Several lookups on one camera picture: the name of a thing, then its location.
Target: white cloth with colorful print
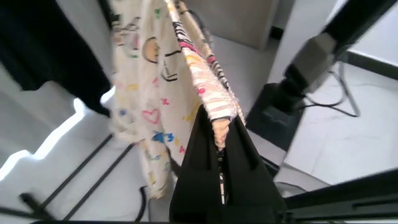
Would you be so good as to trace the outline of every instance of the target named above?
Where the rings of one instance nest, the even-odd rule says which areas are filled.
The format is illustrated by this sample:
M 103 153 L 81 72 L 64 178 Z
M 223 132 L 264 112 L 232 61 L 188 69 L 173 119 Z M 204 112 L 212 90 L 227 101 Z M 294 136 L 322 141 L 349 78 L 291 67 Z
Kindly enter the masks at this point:
M 113 0 L 114 84 L 111 129 L 139 142 L 151 197 L 166 188 L 170 155 L 181 165 L 204 104 L 223 147 L 241 109 L 220 65 L 182 2 Z

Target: white floor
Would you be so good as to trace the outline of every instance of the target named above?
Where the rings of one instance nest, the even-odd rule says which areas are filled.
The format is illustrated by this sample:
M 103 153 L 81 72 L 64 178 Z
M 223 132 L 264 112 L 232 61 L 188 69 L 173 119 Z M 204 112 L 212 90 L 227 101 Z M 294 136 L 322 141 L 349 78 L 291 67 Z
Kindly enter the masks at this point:
M 267 52 L 258 52 L 215 37 L 215 55 L 245 114 L 267 81 L 276 49 L 277 42 L 271 42 Z M 398 82 L 351 66 L 346 78 L 361 109 L 360 118 L 345 117 L 327 108 L 309 108 L 285 161 L 284 151 L 250 133 L 260 154 L 276 164 L 284 161 L 283 165 L 295 172 L 329 184 L 397 167 L 398 153 L 393 148 L 398 143 L 394 138 L 398 134 L 398 118 L 394 116 L 398 108 Z M 327 103 L 338 100 L 340 94 L 336 82 L 328 80 L 313 97 Z M 349 110 L 347 104 L 342 108 Z M 85 117 L 46 157 L 21 159 L 0 181 L 0 206 L 29 211 L 18 201 L 19 194 L 32 192 L 37 199 L 44 200 L 108 134 L 108 120 L 86 111 Z M 107 143 L 48 206 L 49 211 L 56 218 L 63 218 L 126 147 L 126 142 L 115 139 Z M 303 182 L 294 177 L 283 180 L 298 185 Z M 133 148 L 72 220 L 132 221 L 141 205 L 139 187 L 145 184 Z M 0 223 L 31 221 L 0 215 Z

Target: cloth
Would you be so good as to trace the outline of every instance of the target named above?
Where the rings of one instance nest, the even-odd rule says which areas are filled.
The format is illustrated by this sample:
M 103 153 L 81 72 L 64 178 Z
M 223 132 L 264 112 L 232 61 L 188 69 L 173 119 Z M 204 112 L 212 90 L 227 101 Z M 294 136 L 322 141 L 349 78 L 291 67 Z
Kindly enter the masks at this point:
M 199 106 L 204 104 L 213 122 L 220 149 L 229 122 L 242 112 L 182 2 L 125 0 L 113 1 L 112 7 L 116 91 L 111 128 L 140 142 L 150 196 L 159 198 L 170 157 L 182 163 Z
M 0 46 L 0 60 L 22 90 L 37 90 L 53 80 L 109 116 L 100 103 L 109 80 L 55 0 L 1 1 Z

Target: black baseboard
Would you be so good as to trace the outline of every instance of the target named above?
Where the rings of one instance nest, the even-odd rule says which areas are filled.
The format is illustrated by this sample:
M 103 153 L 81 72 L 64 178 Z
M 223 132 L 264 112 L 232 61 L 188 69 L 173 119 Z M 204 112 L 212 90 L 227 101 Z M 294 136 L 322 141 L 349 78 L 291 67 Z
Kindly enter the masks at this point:
M 271 27 L 270 37 L 276 40 L 281 40 L 284 30 L 278 27 Z M 359 68 L 377 73 L 379 75 L 398 80 L 398 67 L 386 62 L 369 58 L 360 54 L 347 52 L 346 63 L 354 65 Z

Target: drying rack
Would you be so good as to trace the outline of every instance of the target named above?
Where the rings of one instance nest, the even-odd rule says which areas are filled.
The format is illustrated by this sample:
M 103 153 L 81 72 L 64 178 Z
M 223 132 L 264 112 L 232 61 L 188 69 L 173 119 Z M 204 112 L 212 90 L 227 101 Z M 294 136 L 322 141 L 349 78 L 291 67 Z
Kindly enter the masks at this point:
M 21 218 L 31 218 L 37 220 L 58 220 L 48 210 L 47 206 L 49 203 L 70 183 L 70 181 L 76 177 L 76 175 L 100 152 L 100 150 L 113 138 L 112 134 L 109 134 L 101 144 L 48 196 L 42 203 L 37 198 L 28 192 L 24 192 L 19 195 L 19 199 L 22 203 L 26 204 L 31 212 L 25 212 L 17 210 L 15 208 L 0 207 L 0 215 L 10 215 Z M 76 205 L 68 212 L 68 214 L 61 220 L 70 220 L 79 208 L 90 198 L 94 191 L 102 184 L 107 176 L 114 170 L 114 168 L 124 159 L 127 153 L 132 149 L 134 145 L 128 145 L 125 150 L 119 155 L 119 157 L 108 167 L 108 169 L 101 175 L 101 177 L 90 187 L 90 189 L 84 194 L 84 196 L 76 203 Z M 146 207 L 146 195 L 144 187 L 140 188 L 142 206 L 136 220 L 140 220 L 144 214 Z

